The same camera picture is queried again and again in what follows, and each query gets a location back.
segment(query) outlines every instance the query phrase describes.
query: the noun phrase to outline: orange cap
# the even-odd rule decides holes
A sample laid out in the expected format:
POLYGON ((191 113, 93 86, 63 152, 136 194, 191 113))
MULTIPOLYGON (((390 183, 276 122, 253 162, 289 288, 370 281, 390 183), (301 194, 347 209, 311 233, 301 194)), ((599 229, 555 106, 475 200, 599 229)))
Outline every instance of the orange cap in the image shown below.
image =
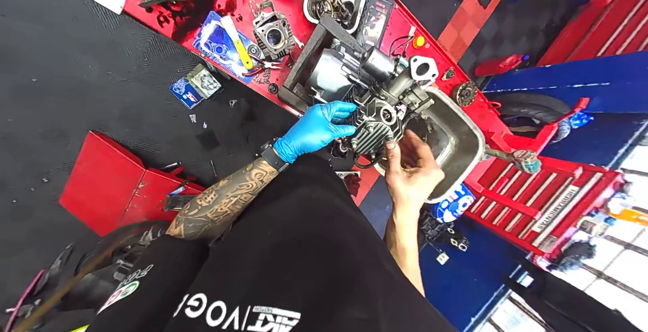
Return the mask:
POLYGON ((414 38, 414 42, 412 43, 414 48, 421 48, 423 45, 425 45, 425 37, 423 36, 418 36, 417 38, 414 38))

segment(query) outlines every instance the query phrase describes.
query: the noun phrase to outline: tattoo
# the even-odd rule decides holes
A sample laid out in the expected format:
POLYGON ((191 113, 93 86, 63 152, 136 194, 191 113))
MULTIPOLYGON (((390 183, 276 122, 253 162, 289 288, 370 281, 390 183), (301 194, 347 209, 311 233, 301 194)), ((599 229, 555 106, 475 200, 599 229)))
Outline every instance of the tattoo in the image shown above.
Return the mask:
POLYGON ((166 231, 179 238, 216 239, 279 172, 262 157, 200 193, 166 231))

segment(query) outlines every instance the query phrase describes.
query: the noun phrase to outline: black wristwatch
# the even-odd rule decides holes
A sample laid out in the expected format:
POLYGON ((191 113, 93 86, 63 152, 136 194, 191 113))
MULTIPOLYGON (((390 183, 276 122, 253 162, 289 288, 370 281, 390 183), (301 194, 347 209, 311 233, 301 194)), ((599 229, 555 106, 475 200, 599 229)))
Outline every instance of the black wristwatch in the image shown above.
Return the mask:
POLYGON ((261 146, 261 157, 266 160, 277 171, 282 172, 285 168, 288 167, 288 163, 283 161, 281 157, 275 152, 273 144, 277 139, 267 142, 265 145, 261 146))

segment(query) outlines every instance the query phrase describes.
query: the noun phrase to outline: pliers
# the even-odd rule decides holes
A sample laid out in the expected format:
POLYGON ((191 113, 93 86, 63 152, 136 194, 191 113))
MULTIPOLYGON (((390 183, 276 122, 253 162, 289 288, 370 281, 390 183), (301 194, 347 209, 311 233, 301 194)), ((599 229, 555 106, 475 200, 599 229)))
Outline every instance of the pliers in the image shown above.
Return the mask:
POLYGON ((283 67, 281 66, 275 66, 275 62, 264 61, 255 55, 250 55, 250 57, 252 57, 252 59, 254 59, 257 64, 263 63, 263 65, 256 66, 256 68, 253 68, 253 70, 250 72, 244 72, 243 76, 255 76, 259 72, 263 72, 266 69, 283 69, 283 67))

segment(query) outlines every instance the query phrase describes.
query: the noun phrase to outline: blue nitrile glove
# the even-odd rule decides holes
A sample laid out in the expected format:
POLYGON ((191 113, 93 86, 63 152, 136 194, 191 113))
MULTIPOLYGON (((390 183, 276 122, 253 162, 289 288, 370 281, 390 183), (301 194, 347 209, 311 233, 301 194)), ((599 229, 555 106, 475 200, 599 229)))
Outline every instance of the blue nitrile glove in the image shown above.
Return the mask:
POLYGON ((313 105, 284 137, 277 139, 275 151, 283 161, 293 163, 297 156, 315 152, 334 138, 356 133, 353 126, 335 124, 355 110, 355 104, 345 102, 313 105))

